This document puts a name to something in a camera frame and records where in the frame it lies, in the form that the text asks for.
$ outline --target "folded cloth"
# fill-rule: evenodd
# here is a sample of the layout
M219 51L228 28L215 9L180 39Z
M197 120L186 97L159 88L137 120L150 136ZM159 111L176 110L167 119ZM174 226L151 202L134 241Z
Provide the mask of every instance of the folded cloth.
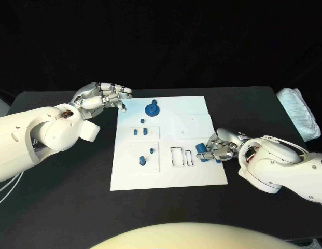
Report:
M321 135L320 126L315 122L311 109L301 96L301 91L298 89L284 88L276 93L276 96L294 121L294 125L301 133L304 141L307 142L317 139Z

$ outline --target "black table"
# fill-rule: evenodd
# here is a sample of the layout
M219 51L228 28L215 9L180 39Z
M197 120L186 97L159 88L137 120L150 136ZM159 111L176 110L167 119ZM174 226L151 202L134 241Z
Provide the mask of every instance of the black table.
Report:
M305 143L268 87L137 90L134 97L206 97L215 128L252 137L268 134ZM10 113L68 103L74 92L25 92ZM79 139L26 171L0 205L2 248L87 248L135 228L169 222L207 222L249 228L282 239L322 237L322 207L282 188L258 190L225 162L228 185L110 191L118 110L91 121L94 143Z

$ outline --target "robotic hand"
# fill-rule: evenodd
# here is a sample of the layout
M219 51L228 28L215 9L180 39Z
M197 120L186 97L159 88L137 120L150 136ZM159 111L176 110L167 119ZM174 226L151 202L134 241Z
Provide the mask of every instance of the robotic hand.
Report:
M100 126L87 121L108 107L125 112L123 99L131 89L110 83L91 83L68 104L42 107L0 118L0 182L65 151L78 138L94 142Z
M302 155L281 142L292 145ZM298 145L272 136L252 139L225 128L212 135L207 149L197 158L228 161L238 157L239 175L258 189L278 193L285 186L307 200L322 203L322 154L308 153Z

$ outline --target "white paper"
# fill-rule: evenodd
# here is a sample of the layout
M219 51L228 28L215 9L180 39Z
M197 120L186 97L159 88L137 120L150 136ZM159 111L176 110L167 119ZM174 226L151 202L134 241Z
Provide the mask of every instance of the white paper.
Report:
M160 107L156 117L144 112L153 99ZM202 162L196 158L196 145L207 143L215 133L205 97L133 98L123 101L127 112L118 114L111 190L228 184L223 164L217 164L215 159ZM173 165L171 148L182 148L183 165ZM140 165L141 156L146 157L146 166Z

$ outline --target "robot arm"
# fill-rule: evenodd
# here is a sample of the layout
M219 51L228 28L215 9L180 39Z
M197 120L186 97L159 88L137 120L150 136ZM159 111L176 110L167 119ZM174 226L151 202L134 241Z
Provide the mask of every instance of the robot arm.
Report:
M87 121L108 107L125 112L131 89L110 83L88 84L69 104L42 107L0 118L0 182L65 151L78 138L94 141L100 126Z
M210 152L197 154L199 158L223 160L222 156L225 155L239 157L239 175L258 189L268 193L278 193L281 187L285 186L307 200L322 203L322 154L308 153L301 149L304 155L299 156L271 136L252 139L223 128L216 133L222 134L222 141L213 134L210 141L216 142L207 144ZM220 155L217 151L213 151L213 148L217 147L216 143L235 143L235 146L225 145L228 149Z

